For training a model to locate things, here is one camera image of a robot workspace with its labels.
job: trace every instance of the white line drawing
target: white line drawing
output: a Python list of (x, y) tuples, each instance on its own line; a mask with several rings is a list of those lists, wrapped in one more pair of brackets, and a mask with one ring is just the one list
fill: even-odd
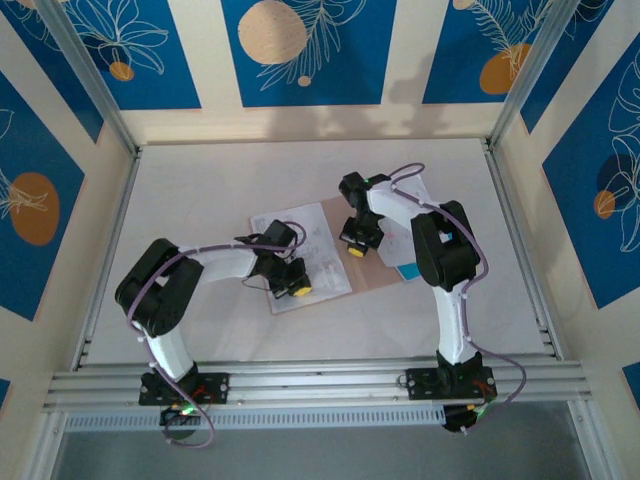
[(2, 0), (9, 11), (22, 23), (24, 29), (36, 40), (40, 40), (50, 49), (59, 52), (58, 44), (44, 24), (42, 17), (27, 0)]
[(99, 69), (121, 81), (133, 78), (133, 65), (164, 73), (153, 49), (169, 31), (138, 20), (138, 0), (70, 0), (64, 8)]
[[(347, 9), (355, 1), (357, 6)], [(264, 84), (260, 91), (282, 80), (287, 85), (297, 81), (301, 87), (309, 86), (324, 62), (331, 61), (332, 51), (340, 53), (338, 27), (356, 18), (366, 3), (367, 0), (262, 0), (251, 7), (240, 20), (238, 33), (245, 52), (262, 64), (258, 77), (264, 78)], [(263, 27), (266, 23), (272, 31)], [(269, 52), (258, 51), (258, 44)], [(270, 55), (273, 62), (260, 60)]]
[[(0, 140), (4, 138), (11, 128), (13, 115), (14, 112), (11, 110), (0, 109)], [(22, 207), (46, 212), (47, 206), (43, 205), (46, 198), (46, 193), (43, 195), (29, 195), (16, 188), (0, 169), (0, 219), (5, 218), (12, 209), (19, 212)]]
[(597, 22), (598, 19), (602, 16), (602, 13), (604, 12), (605, 7), (609, 3), (609, 1), (610, 0), (582, 0), (578, 4), (573, 17), (567, 25), (567, 28), (564, 29), (564, 33), (569, 38), (571, 38), (571, 40), (575, 40), (578, 24), (582, 22)]
[(620, 213), (620, 251), (630, 253), (640, 247), (640, 51), (622, 75), (608, 126), (617, 171), (598, 193), (595, 209), (603, 219)]
[(453, 6), (475, 15), (480, 32), (491, 40), (498, 54), (509, 60), (513, 80), (524, 61), (525, 45), (540, 29), (555, 1), (540, 0), (534, 6), (534, 0), (529, 0), (521, 15), (513, 11), (511, 0), (453, 0)]

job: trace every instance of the gray floor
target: gray floor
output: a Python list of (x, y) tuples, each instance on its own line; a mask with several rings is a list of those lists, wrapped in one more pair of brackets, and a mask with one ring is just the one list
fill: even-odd
[(441, 427), (222, 431), (212, 448), (160, 433), (71, 433), (54, 479), (589, 478), (566, 404), (514, 404), (468, 437)]

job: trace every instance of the white table surface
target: white table surface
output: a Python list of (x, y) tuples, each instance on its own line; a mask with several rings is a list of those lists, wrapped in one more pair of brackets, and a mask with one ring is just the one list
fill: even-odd
[[(140, 161), (89, 364), (147, 360), (114, 292), (154, 239), (226, 243), (249, 233), (253, 215), (338, 196), (347, 173), (367, 177), (416, 161), (427, 166), (433, 199), (464, 205), (489, 259), (489, 277), (470, 291), (476, 342), (502, 353), (544, 350), (479, 140), (151, 146)], [(197, 361), (434, 355), (439, 334), (435, 298), (420, 280), (277, 316), (264, 292), (224, 280), (198, 287), (180, 328)]]

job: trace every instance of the vent grille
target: vent grille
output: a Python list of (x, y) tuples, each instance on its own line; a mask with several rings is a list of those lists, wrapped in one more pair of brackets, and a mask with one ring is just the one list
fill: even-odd
[[(160, 430), (159, 412), (76, 413), (69, 416), (65, 432), (115, 432)], [(230, 410), (211, 414), (218, 430), (276, 428), (339, 428), (402, 425), (443, 425), (442, 406), (309, 408)], [(172, 429), (206, 428), (194, 417)]]

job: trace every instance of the purple cable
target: purple cable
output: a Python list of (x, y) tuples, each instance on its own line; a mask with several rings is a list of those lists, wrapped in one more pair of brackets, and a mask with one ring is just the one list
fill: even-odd
[(443, 210), (442, 208), (440, 208), (438, 205), (434, 205), (434, 204), (429, 203), (429, 202), (424, 202), (424, 201), (420, 200), (419, 198), (414, 197), (413, 195), (410, 195), (407, 192), (403, 192), (402, 190), (400, 190), (398, 188), (397, 183), (399, 181), (405, 180), (405, 179), (407, 179), (409, 177), (413, 177), (415, 175), (419, 175), (420, 173), (422, 173), (424, 171), (424, 169), (425, 169), (424, 163), (417, 163), (417, 162), (416, 163), (409, 163), (409, 164), (405, 165), (404, 167), (400, 167), (400, 168), (394, 170), (391, 174), (389, 174), (389, 177), (393, 177), (394, 175), (402, 172), (403, 170), (406, 170), (407, 168), (412, 168), (412, 167), (416, 167), (417, 170), (414, 170), (411, 173), (407, 173), (405, 175), (400, 175), (397, 178), (392, 178), (391, 190), (393, 192), (397, 193), (398, 195), (400, 195), (401, 197), (406, 198), (407, 200), (410, 200), (411, 202), (417, 203), (418, 205), (420, 205), (423, 208), (426, 208), (428, 210), (433, 210), (434, 212), (439, 213), (440, 215), (445, 217), (447, 220), (449, 220), (451, 223), (453, 223), (456, 226), (456, 228), (458, 228), (465, 237), (467, 237), (467, 240), (469, 240), (469, 243), (471, 243), (471, 245), (473, 246), (475, 251), (478, 252), (478, 255), (480, 256), (480, 261), (482, 263), (482, 272), (480, 273), (480, 275), (477, 275), (476, 277), (471, 279), (469, 281), (469, 283), (467, 283), (462, 288), (462, 291), (461, 291), (461, 297), (462, 298), (461, 298), (461, 301), (460, 301), (460, 316), (461, 316), (461, 319), (462, 319), (462, 329), (463, 329), (463, 333), (464, 333), (464, 336), (465, 336), (465, 340), (469, 343), (469, 345), (471, 345), (473, 348), (478, 350), (480, 353), (482, 353), (484, 355), (488, 355), (490, 357), (498, 358), (498, 359), (500, 359), (500, 360), (502, 360), (504, 362), (510, 363), (514, 367), (518, 368), (520, 370), (520, 372), (522, 373), (522, 380), (520, 381), (520, 385), (518, 385), (518, 388), (516, 388), (515, 391), (511, 395), (509, 395), (507, 397), (507, 399), (502, 403), (502, 405), (500, 405), (498, 408), (496, 408), (493, 411), (493, 413), (495, 413), (500, 408), (504, 408), (506, 405), (511, 403), (514, 400), (514, 398), (516, 398), (520, 394), (520, 392), (522, 392), (522, 389), (524, 388), (524, 386), (527, 383), (527, 371), (516, 360), (513, 360), (512, 358), (508, 357), (507, 355), (491, 352), (491, 351), (489, 351), (489, 350), (487, 350), (485, 348), (482, 348), (471, 339), (471, 332), (469, 331), (469, 320), (467, 318), (467, 297), (468, 297), (467, 291), (473, 285), (475, 285), (476, 283), (480, 282), (481, 280), (486, 278), (487, 275), (489, 275), (489, 262), (487, 261), (486, 255), (484, 254), (482, 248), (480, 248), (480, 245), (478, 244), (478, 242), (475, 239), (475, 237), (473, 236), (473, 234), (457, 218), (455, 218), (453, 215), (451, 215), (446, 210)]
[(173, 265), (174, 263), (176, 263), (178, 260), (180, 260), (182, 258), (189, 257), (191, 255), (197, 255), (199, 253), (215, 252), (217, 250), (271, 250), (271, 251), (275, 251), (275, 252), (284, 252), (284, 251), (291, 250), (291, 249), (295, 250), (296, 248), (300, 247), (307, 240), (307, 231), (304, 229), (304, 227), (302, 225), (300, 225), (297, 222), (286, 221), (286, 222), (283, 222), (283, 223), (285, 223), (287, 225), (293, 225), (293, 226), (299, 228), (301, 230), (301, 232), (302, 232), (302, 239), (299, 242), (297, 242), (296, 244), (289, 245), (287, 247), (275, 247), (275, 246), (272, 246), (272, 245), (227, 244), (227, 245), (211, 245), (211, 246), (202, 247), (202, 248), (193, 248), (193, 249), (187, 250), (185, 252), (180, 252), (177, 255), (171, 257), (169, 260), (167, 260), (158, 270), (155, 271), (155, 273), (153, 275), (151, 275), (151, 278), (149, 278), (149, 280), (147, 280), (147, 283), (144, 284), (144, 286), (142, 287), (142, 289), (140, 290), (140, 292), (138, 293), (138, 295), (136, 296), (134, 301), (131, 303), (131, 307), (129, 308), (129, 311), (127, 312), (127, 325), (129, 326), (129, 328), (131, 328), (133, 331), (135, 331), (137, 335), (140, 335), (140, 334), (143, 335), (142, 337), (139, 337), (139, 338), (142, 338), (142, 343), (145, 344), (145, 347), (147, 349), (147, 353), (149, 354), (149, 356), (153, 360), (152, 364), (151, 364), (151, 367), (155, 368), (158, 371), (158, 373), (162, 376), (162, 378), (165, 380), (165, 382), (167, 382), (176, 392), (178, 392), (182, 398), (184, 398), (189, 404), (193, 405), (196, 408), (196, 410), (198, 411), (198, 413), (209, 424), (209, 438), (206, 441), (202, 442), (202, 443), (196, 443), (196, 444), (188, 444), (188, 443), (178, 442), (177, 440), (169, 438), (167, 436), (168, 428), (165, 428), (164, 435), (167, 438), (167, 442), (170, 443), (171, 445), (176, 445), (178, 447), (184, 447), (184, 448), (190, 448), (190, 449), (200, 449), (200, 448), (208, 447), (213, 442), (214, 435), (215, 435), (215, 427), (213, 426), (213, 421), (211, 420), (209, 415), (207, 415), (207, 412), (205, 412), (202, 409), (202, 407), (200, 405), (198, 405), (198, 403), (196, 403), (196, 401), (187, 392), (185, 392), (182, 388), (180, 388), (180, 386), (169, 376), (169, 374), (165, 371), (165, 369), (160, 366), (160, 364), (158, 362), (158, 359), (156, 358), (156, 356), (153, 354), (153, 351), (151, 350), (151, 346), (149, 345), (149, 342), (147, 341), (147, 338), (144, 336), (144, 331), (139, 329), (139, 328), (137, 328), (133, 324), (133, 315), (134, 315), (136, 309), (138, 308), (138, 305), (140, 305), (140, 302), (142, 301), (142, 298), (147, 294), (147, 292), (149, 291), (151, 286), (155, 283), (155, 281), (160, 276), (162, 276), (162, 274), (169, 267), (171, 267), (171, 265)]

